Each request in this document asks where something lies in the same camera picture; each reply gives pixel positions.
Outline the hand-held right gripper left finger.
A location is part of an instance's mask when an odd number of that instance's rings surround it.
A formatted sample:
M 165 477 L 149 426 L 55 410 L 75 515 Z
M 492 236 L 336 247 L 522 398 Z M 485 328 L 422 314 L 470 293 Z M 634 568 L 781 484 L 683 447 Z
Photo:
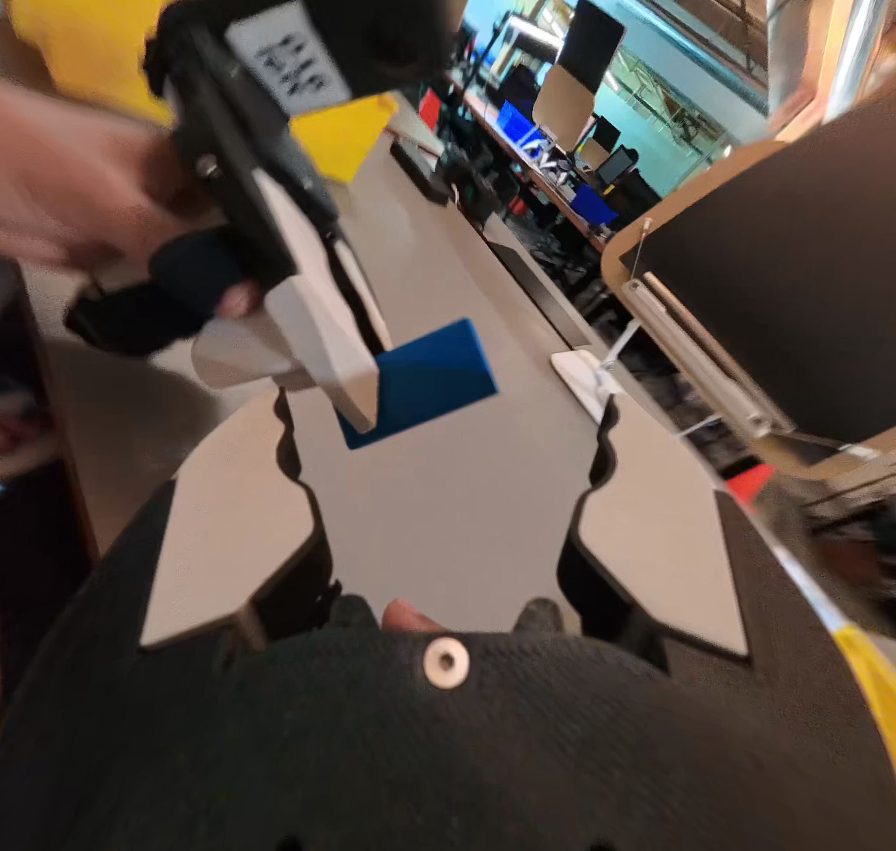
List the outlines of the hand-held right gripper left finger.
M 175 474 L 173 496 L 140 633 L 160 649 L 209 630 L 234 628 L 251 649 L 274 639 L 262 607 L 297 566 L 329 543 L 317 500 L 277 461 L 292 428 L 277 390 L 247 401 L 215 427 Z

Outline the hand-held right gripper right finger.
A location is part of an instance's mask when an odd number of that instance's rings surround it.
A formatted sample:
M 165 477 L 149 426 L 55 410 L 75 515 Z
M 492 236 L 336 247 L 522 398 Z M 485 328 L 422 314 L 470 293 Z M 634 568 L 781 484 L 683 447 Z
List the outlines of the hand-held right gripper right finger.
M 557 582 L 584 636 L 645 658 L 678 640 L 748 658 L 719 502 L 693 447 L 630 396 L 610 397 Z

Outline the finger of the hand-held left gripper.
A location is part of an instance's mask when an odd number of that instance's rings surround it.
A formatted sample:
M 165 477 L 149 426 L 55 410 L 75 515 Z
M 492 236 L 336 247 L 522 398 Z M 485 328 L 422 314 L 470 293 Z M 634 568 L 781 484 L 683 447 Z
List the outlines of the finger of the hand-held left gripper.
M 360 432 L 377 421 L 379 369 L 332 276 L 327 242 L 287 190 L 263 169 L 252 180 L 295 265 L 264 297 L 264 309 L 292 355 L 335 409 Z
M 332 276 L 370 351 L 391 351 L 385 318 L 356 254 L 341 231 L 332 233 Z

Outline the blue rectangular block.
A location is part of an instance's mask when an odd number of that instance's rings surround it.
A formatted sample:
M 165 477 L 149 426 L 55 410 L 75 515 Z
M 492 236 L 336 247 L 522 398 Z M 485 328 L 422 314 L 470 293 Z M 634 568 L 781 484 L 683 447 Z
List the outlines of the blue rectangular block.
M 338 416 L 350 451 L 357 451 L 465 409 L 499 393 L 476 328 L 454 321 L 380 354 L 377 421 L 360 432 Z

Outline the yellow plastic bin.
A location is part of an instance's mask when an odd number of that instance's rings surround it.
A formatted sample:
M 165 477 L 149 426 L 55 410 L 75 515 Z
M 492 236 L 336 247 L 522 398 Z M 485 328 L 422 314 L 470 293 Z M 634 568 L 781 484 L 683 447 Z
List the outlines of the yellow plastic bin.
M 145 41 L 173 0 L 5 0 L 16 35 L 42 56 L 56 87 L 158 126 L 172 113 L 142 72 Z

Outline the black desk mat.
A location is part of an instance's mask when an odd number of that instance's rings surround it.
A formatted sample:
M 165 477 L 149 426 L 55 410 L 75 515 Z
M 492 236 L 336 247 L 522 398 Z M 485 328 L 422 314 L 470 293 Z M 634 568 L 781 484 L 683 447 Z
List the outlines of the black desk mat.
M 486 244 L 569 349 L 596 347 L 602 343 L 588 322 L 527 251 L 490 239 L 486 240 Z

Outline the grey desk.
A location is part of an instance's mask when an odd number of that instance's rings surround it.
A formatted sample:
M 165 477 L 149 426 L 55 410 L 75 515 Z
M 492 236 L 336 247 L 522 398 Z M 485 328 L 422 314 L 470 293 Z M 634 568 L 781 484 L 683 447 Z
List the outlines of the grey desk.
M 324 395 L 297 398 L 304 465 L 336 574 L 381 613 L 407 599 L 444 626 L 502 631 L 532 597 L 570 612 L 556 561 L 586 489 L 596 426 L 556 376 L 564 346 L 532 300 L 452 208 L 427 202 L 383 134 L 353 182 L 331 185 L 396 344 L 471 319 L 500 394 L 364 450 L 345 448 Z M 103 556 L 186 455 L 245 405 L 267 413 L 275 386 L 222 390 L 180 343 L 150 361 L 95 351 L 63 328 L 80 277 L 23 267 L 49 396 Z

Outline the person's left hand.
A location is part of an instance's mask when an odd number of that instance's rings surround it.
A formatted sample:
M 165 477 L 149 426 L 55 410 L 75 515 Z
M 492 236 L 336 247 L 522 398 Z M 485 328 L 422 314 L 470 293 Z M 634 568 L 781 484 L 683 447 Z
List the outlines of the person's left hand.
M 162 128 L 2 81 L 2 257 L 141 265 L 222 221 Z

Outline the black flat device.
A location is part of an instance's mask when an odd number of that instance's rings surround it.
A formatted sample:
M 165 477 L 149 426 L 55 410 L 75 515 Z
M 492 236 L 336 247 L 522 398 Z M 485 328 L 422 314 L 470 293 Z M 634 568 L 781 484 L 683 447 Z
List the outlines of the black flat device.
M 451 187 L 430 165 L 424 157 L 424 151 L 416 142 L 395 139 L 391 143 L 390 154 L 420 194 L 429 202 L 444 207 L 454 199 Z

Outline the black equipment box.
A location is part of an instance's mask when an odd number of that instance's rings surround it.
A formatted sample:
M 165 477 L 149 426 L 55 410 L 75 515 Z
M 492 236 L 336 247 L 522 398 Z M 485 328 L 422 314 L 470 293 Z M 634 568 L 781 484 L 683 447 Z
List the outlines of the black equipment box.
M 435 173 L 446 185 L 456 209 L 475 230 L 482 232 L 489 218 L 504 216 L 505 204 L 463 150 L 447 145 Z

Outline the blue storage bins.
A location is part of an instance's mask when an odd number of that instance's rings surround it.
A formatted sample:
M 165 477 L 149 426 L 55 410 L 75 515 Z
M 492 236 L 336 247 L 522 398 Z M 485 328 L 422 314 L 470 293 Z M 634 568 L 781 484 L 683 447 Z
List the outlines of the blue storage bins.
M 509 100 L 506 100 L 495 119 L 500 138 L 514 151 L 521 151 L 534 158 L 546 147 L 546 139 L 540 130 L 526 118 Z

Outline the white stand base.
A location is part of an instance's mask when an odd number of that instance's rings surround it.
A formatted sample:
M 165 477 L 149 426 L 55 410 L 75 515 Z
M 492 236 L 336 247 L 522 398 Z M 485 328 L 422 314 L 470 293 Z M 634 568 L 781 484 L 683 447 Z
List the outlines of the white stand base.
M 614 374 L 615 361 L 600 360 L 588 350 L 554 353 L 550 364 L 596 426 L 600 426 L 610 402 L 626 394 Z

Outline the long wooden workbench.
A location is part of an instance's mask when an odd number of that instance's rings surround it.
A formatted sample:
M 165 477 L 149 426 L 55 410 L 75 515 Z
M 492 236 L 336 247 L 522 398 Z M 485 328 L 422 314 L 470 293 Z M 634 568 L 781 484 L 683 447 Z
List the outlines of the long wooden workbench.
M 558 186 L 549 179 L 544 171 L 540 170 L 535 162 L 506 136 L 504 131 L 497 125 L 497 118 L 489 112 L 487 102 L 475 91 L 463 92 L 462 83 L 455 77 L 453 72 L 444 72 L 444 79 L 452 92 L 457 92 L 462 96 L 463 105 L 472 114 L 482 130 L 507 155 L 511 162 L 520 167 L 523 178 L 527 182 L 534 184 L 558 209 L 559 213 L 585 238 L 588 245 L 598 254 L 602 254 L 606 248 L 606 240 L 599 235 L 594 226 L 573 210 L 569 202 L 561 194 Z

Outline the wood backed black board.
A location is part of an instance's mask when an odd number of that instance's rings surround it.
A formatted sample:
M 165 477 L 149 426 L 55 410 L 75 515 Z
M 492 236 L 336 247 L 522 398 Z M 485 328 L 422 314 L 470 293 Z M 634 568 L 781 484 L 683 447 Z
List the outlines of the wood backed black board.
M 624 26 L 591 0 L 577 1 L 532 107 L 535 127 L 562 151 L 573 152 L 585 131 L 624 33 Z

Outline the wood rimmed black panel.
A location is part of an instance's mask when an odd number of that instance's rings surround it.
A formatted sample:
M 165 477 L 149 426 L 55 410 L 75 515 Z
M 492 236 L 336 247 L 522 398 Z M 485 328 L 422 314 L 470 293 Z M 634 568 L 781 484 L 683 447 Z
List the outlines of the wood rimmed black panel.
M 756 454 L 894 460 L 894 91 L 745 146 L 617 232 L 604 281 Z

